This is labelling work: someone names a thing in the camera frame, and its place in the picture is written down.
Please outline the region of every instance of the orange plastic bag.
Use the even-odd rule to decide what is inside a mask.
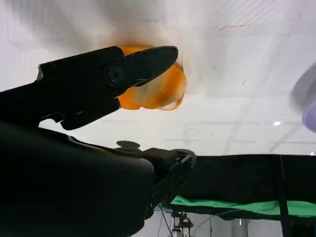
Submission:
[[[125,55],[149,47],[120,47]],[[184,98],[187,80],[179,65],[172,65],[165,73],[144,86],[131,87],[118,97],[121,108],[138,110],[146,109],[174,110]]]

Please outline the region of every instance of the cable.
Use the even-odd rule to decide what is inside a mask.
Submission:
[[[161,214],[160,226],[159,226],[159,229],[158,229],[157,237],[159,237],[159,233],[160,233],[161,226],[162,226],[162,214]]]
[[[193,236],[196,235],[196,231],[197,231],[205,222],[207,222],[208,220],[212,219],[212,218],[215,217],[215,216],[224,215],[224,214],[226,214],[226,213],[230,213],[230,212],[234,212],[234,211],[240,211],[240,210],[239,210],[239,209],[238,209],[238,210],[229,210],[229,211],[224,211],[224,212],[222,212],[222,213],[218,213],[218,214],[215,214],[215,215],[210,216],[209,218],[207,218],[205,221],[202,221],[201,224],[199,224],[199,225],[197,226],[197,228],[196,228],[195,231],[193,232]]]
[[[163,212],[163,210],[162,210],[162,207],[159,206],[159,208],[160,208],[160,210],[161,210],[161,213],[162,213],[162,216],[163,216],[163,218],[164,218],[164,221],[165,221],[165,223],[166,223],[166,225],[167,225],[167,227],[168,227],[168,230],[169,230],[169,232],[170,232],[170,234],[171,234],[171,237],[173,237],[173,234],[172,234],[172,231],[171,231],[171,229],[170,229],[170,227],[169,227],[169,225],[168,225],[167,219],[166,219],[166,217],[164,216],[164,212]]]

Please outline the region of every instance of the ceiling light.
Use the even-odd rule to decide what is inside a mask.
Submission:
[[[280,121],[276,121],[276,122],[273,123],[273,126],[279,126],[280,124],[281,124]]]

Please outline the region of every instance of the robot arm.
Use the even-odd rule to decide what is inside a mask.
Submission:
[[[166,71],[177,48],[124,56],[118,47],[39,67],[38,79],[0,93],[0,234],[130,236],[185,183],[196,156],[85,144],[38,128],[54,119],[74,129],[119,108],[117,96]]]

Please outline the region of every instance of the green fabric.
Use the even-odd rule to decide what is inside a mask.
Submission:
[[[172,205],[183,206],[207,206],[216,208],[234,208],[244,211],[252,211],[266,215],[280,215],[279,204],[277,201],[256,202],[251,204],[237,204],[224,201],[211,200],[187,200],[181,196],[177,196],[171,203]],[[316,204],[306,201],[287,201],[288,212],[293,216],[316,216]]]

